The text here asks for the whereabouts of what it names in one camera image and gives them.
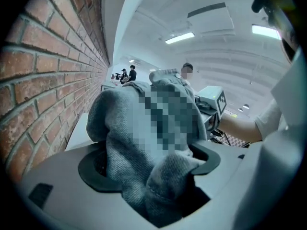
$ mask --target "white sleeve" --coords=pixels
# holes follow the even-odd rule
[[[282,112],[275,100],[271,101],[269,106],[255,118],[255,123],[264,140],[270,133],[278,130]]]

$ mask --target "person in black shirt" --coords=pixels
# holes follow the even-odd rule
[[[135,69],[134,65],[130,66],[130,70],[131,71],[129,72],[129,80],[128,80],[128,82],[136,80],[136,71],[134,69]]]
[[[128,81],[128,74],[127,74],[126,69],[123,69],[121,71],[123,72],[123,74],[121,75],[120,83],[125,84]]]

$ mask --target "ceiling vent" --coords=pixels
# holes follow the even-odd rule
[[[235,35],[234,24],[224,2],[212,4],[188,14],[194,32],[202,36]]]

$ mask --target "black plastic bracket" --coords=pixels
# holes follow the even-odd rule
[[[106,150],[98,149],[87,154],[79,163],[78,171],[82,180],[92,189],[101,193],[121,193],[122,186],[119,182],[113,181],[102,175],[97,170],[97,158],[106,158]]]
[[[189,145],[194,157],[206,161],[203,165],[192,170],[192,175],[206,175],[213,171],[221,162],[221,157],[213,150],[207,149],[198,143]]]

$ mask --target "denim garment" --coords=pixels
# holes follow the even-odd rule
[[[94,101],[86,127],[106,140],[107,177],[121,182],[122,197],[157,227],[182,218],[189,172],[203,163],[187,144],[204,139],[192,89],[177,69],[152,72],[154,86],[133,81],[105,90]]]

